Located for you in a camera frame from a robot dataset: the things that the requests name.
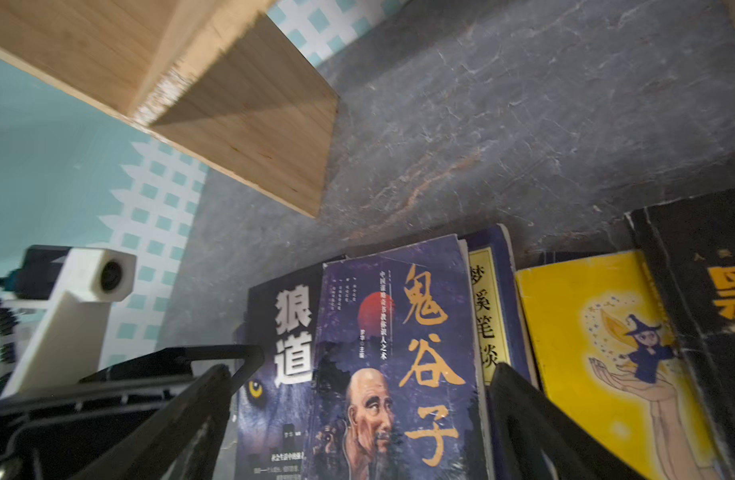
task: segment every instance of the light blue wall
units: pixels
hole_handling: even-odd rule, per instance
[[[140,161],[148,135],[0,61],[0,276],[27,247],[107,241],[98,215],[118,214],[109,189]]]
[[[33,244],[138,257],[100,366],[153,351],[207,170],[0,60],[0,276]],[[132,214],[142,208],[146,218]]]

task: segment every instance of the orange chinese characters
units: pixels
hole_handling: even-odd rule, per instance
[[[724,300],[714,301],[721,308],[719,314],[728,320],[735,320],[735,266],[713,266],[708,269],[708,274],[717,287],[717,294],[725,297]]]
[[[407,313],[407,318],[403,323],[410,320],[413,312],[416,314],[416,320],[421,325],[439,325],[447,320],[447,313],[439,308],[439,304],[431,299],[431,273],[423,272],[415,274],[415,264],[411,266],[411,270],[407,272],[405,283],[413,281],[412,288],[405,287],[405,295],[411,301],[411,311]]]
[[[430,333],[429,340],[436,343],[441,342],[437,333]],[[429,346],[429,342],[427,342],[426,340],[421,340],[419,342],[418,340],[413,339],[407,349],[411,352],[418,349],[418,354],[416,355],[415,363],[413,363],[413,366],[411,366],[411,369],[407,372],[407,375],[400,382],[400,386],[404,386],[405,383],[407,383],[407,380],[411,378],[413,372],[415,372],[416,374],[416,380],[418,381],[419,385],[430,386],[435,389],[439,387],[440,375],[444,376],[445,380],[447,380],[448,383],[452,383],[453,385],[463,385],[464,383],[466,383],[464,379],[460,378],[458,374],[456,374],[456,372],[450,369],[447,362],[445,362],[442,357],[439,356],[439,353],[437,353],[433,348]],[[434,358],[434,363],[424,363],[423,365],[420,365],[420,360],[423,358],[423,355],[426,352],[429,352]],[[423,372],[431,372],[431,378],[424,380],[421,376],[421,373]]]
[[[418,407],[418,416],[426,418],[430,413],[434,413],[434,419],[447,417],[448,410],[444,405],[436,407]],[[415,440],[416,438],[432,437],[437,440],[437,447],[434,449],[434,455],[431,458],[421,458],[423,463],[430,467],[439,465],[442,460],[442,454],[445,453],[445,442],[443,437],[458,438],[458,430],[456,428],[440,428],[437,422],[432,422],[433,427],[430,430],[416,430],[414,432],[405,432],[405,435]]]

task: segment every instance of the dark marble surface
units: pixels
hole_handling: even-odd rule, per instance
[[[211,172],[159,346],[230,342],[248,287],[337,254],[499,222],[518,266],[622,250],[627,210],[735,186],[719,0],[414,0],[320,70],[342,100],[319,217]]]

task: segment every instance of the book cover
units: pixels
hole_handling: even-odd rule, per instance
[[[236,341],[260,345],[266,360],[237,392],[236,478],[301,477],[321,288],[315,264],[248,291]]]
[[[735,478],[735,189],[628,217]]]
[[[537,266],[517,283],[545,394],[651,480],[720,478],[639,251]]]
[[[490,384],[497,362],[506,362],[537,386],[533,349],[514,281],[509,231],[498,224],[463,239],[469,250],[469,276],[485,385]]]
[[[304,478],[488,478],[469,272],[455,235],[326,264]]]

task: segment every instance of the cartoon witch illustration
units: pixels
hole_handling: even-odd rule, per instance
[[[679,414],[677,389],[666,381],[665,366],[661,362],[675,358],[671,343],[674,338],[666,331],[661,338],[661,325],[648,326],[636,316],[629,315],[635,329],[631,331],[622,322],[601,310],[603,324],[610,335],[632,348],[629,361],[612,373],[595,358],[589,359],[594,374],[614,389],[631,393],[650,402],[655,450],[661,470],[669,480],[718,480],[712,467],[701,467],[693,456],[685,428]]]

